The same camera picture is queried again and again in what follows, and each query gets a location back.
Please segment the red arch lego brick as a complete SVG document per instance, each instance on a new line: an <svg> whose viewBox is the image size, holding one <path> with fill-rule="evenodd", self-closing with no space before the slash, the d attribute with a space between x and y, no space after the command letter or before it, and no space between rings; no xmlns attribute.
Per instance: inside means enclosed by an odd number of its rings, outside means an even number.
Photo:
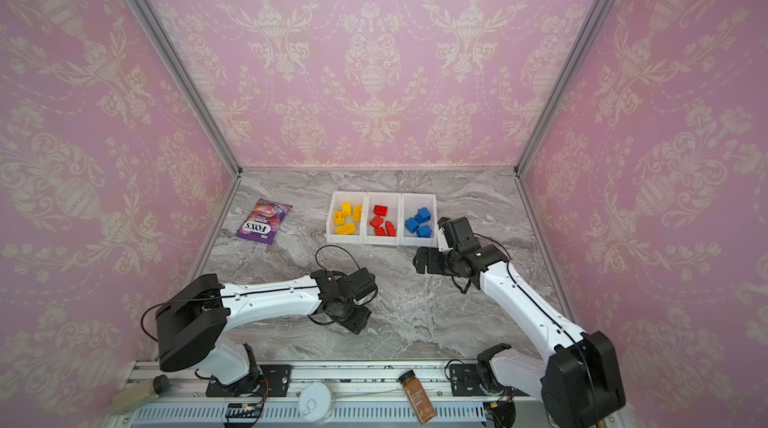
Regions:
<svg viewBox="0 0 768 428"><path fill-rule="evenodd" d="M394 226L394 224L392 222L386 221L384 223L384 228L385 228L386 235L388 237L395 237L396 236L396 229L395 229L395 226Z"/></svg>

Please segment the white bin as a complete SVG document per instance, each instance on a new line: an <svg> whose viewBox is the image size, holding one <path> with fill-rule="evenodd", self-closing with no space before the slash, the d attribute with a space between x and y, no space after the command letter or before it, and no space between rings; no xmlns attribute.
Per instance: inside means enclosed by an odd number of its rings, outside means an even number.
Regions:
<svg viewBox="0 0 768 428"><path fill-rule="evenodd" d="M396 226L401 246L436 247L437 198L434 194L402 193Z"/></svg>
<svg viewBox="0 0 768 428"><path fill-rule="evenodd" d="M400 215L399 194L368 192L363 213L363 242L367 245L397 246Z"/></svg>
<svg viewBox="0 0 768 428"><path fill-rule="evenodd" d="M353 216L346 216L346 223L354 222L357 231L353 235L337 235L335 230L338 227L334 223L334 213L341 211L341 205L344 202L350 202L352 204L352 209L354 206L362 206L363 207L363 213L364 213L364 206L365 206L365 192L360 191L334 191L332 194L330 207L328 211L328 216L326 220L326 240L330 244L362 244L363 243L363 233L362 233L362 225L363 225L363 214L362 219L357 222L353 220Z"/></svg>

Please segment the blue long lego brick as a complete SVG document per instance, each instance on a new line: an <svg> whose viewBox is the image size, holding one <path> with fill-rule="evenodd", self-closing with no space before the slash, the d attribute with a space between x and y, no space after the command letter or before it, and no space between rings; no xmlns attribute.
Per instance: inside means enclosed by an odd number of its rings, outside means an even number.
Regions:
<svg viewBox="0 0 768 428"><path fill-rule="evenodd" d="M420 238L430 238L432 236L432 230L429 225L420 226L417 231L417 236Z"/></svg>

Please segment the blue lego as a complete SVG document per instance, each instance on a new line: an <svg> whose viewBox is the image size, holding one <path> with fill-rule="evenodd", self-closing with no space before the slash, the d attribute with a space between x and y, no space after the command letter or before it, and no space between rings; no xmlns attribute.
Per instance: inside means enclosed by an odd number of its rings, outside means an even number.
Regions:
<svg viewBox="0 0 768 428"><path fill-rule="evenodd" d="M404 227L409 233L415 233L419 229L420 223L415 218L409 218L405 221Z"/></svg>
<svg viewBox="0 0 768 428"><path fill-rule="evenodd" d="M431 220L431 213L426 207L422 207L417 211L414 218L420 224L427 223Z"/></svg>

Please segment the yellow long lego brick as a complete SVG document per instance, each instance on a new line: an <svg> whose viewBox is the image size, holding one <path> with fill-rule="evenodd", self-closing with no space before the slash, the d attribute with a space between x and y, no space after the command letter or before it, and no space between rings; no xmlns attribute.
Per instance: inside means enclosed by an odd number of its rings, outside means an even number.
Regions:
<svg viewBox="0 0 768 428"><path fill-rule="evenodd" d="M352 210L353 220L359 222L362 219L363 207L354 206Z"/></svg>

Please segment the yellow square lego brick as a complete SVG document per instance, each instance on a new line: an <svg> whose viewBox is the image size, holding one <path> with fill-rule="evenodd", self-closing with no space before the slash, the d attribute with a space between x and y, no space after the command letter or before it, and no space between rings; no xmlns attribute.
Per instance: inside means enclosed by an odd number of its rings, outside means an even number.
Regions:
<svg viewBox="0 0 768 428"><path fill-rule="evenodd" d="M352 215L352 204L350 202L344 202L341 205L341 212L344 216L351 216Z"/></svg>

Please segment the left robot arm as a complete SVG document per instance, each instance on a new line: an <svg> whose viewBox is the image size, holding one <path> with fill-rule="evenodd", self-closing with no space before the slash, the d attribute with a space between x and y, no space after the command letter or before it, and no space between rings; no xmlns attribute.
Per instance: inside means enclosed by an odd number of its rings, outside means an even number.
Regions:
<svg viewBox="0 0 768 428"><path fill-rule="evenodd" d="M365 300L377 293L375 276L366 268L350 274L317 270L259 285L202 275L157 307L159 368L165 373L200 370L225 396L254 394L266 376L253 348L233 342L229 331L273 318L324 314L332 324L358 334L371 315Z"/></svg>

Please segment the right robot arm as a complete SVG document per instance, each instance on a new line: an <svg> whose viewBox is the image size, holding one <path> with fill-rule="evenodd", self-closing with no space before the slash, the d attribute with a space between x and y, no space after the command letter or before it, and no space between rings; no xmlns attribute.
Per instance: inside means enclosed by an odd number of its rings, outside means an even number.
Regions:
<svg viewBox="0 0 768 428"><path fill-rule="evenodd" d="M436 238L437 246L417 250L417 273L466 279L461 293L475 287L490 297L538 352L524 356L504 343L481 352L475 371L483 391L519 390L542 402L558 427L597 427L625 406L617 352L604 333L589 333L559 313L466 218L440 219Z"/></svg>

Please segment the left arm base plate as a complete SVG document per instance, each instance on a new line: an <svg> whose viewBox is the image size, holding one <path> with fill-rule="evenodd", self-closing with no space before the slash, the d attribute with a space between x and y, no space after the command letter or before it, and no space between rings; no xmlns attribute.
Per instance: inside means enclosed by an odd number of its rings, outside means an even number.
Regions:
<svg viewBox="0 0 768 428"><path fill-rule="evenodd" d="M210 398L262 397L269 399L285 398L291 382L293 366L290 364L260 364L259 375L253 380L240 382L248 390L236 389L233 385L224 386L218 381L210 381L206 388L206 396Z"/></svg>

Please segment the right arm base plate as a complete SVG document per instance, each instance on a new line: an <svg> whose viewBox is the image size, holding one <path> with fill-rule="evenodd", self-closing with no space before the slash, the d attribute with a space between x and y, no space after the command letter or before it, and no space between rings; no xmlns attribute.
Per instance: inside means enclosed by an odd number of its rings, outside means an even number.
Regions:
<svg viewBox="0 0 768 428"><path fill-rule="evenodd" d="M477 363L451 363L447 366L447 377L455 397L497 394L483 384Z"/></svg>

